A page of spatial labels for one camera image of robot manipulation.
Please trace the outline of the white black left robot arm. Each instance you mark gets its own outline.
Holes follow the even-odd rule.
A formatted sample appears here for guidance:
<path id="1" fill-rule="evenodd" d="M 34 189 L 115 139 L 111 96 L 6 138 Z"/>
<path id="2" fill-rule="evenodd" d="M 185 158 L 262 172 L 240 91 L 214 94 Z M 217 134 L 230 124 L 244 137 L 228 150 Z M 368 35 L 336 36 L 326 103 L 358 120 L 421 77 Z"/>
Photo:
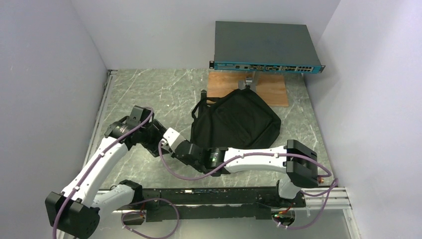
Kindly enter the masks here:
<path id="1" fill-rule="evenodd" d="M 88 239 L 104 216 L 125 205 L 130 209 L 139 208 L 144 195 L 138 183 L 123 180 L 102 195 L 98 195 L 98 190 L 134 146 L 141 144 L 154 153 L 165 132 L 150 107 L 134 106 L 130 115 L 109 125 L 81 172 L 61 192 L 51 192 L 45 199 L 52 237 L 56 239 L 58 232 L 64 232 Z"/>

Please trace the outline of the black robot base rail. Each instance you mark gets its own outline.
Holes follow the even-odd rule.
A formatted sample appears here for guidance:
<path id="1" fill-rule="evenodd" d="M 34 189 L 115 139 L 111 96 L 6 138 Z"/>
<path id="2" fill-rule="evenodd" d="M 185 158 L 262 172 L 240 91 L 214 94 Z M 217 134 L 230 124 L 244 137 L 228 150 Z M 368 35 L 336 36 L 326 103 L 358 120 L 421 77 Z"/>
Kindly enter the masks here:
<path id="1" fill-rule="evenodd" d="M 255 218 L 269 220 L 277 210 L 304 208 L 305 197 L 281 198 L 276 186 L 143 189 L 143 199 L 123 209 L 146 212 L 147 222 L 188 219 Z"/>

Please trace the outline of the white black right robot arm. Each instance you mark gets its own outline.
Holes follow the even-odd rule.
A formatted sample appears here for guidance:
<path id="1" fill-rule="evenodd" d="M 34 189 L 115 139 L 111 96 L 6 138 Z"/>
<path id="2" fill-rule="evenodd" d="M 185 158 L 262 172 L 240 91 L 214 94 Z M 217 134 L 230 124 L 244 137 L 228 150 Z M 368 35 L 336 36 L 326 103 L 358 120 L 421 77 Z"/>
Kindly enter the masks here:
<path id="1" fill-rule="evenodd" d="M 213 177 L 242 171 L 282 173 L 274 193 L 274 200 L 281 207 L 289 205 L 301 189 L 319 184 L 316 152 L 294 139 L 284 146 L 267 149 L 205 149 L 187 140 L 171 142 L 169 148 L 172 157 Z"/>

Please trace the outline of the black student backpack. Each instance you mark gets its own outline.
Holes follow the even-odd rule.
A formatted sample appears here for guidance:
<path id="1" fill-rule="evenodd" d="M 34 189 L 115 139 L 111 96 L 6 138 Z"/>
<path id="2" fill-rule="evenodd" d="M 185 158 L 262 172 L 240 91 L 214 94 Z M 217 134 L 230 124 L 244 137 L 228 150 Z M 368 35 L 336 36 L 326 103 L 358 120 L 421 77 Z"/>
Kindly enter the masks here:
<path id="1" fill-rule="evenodd" d="M 265 149 L 281 130 L 280 117 L 250 89 L 236 89 L 222 98 L 202 91 L 191 116 L 190 141 L 203 148 Z"/>

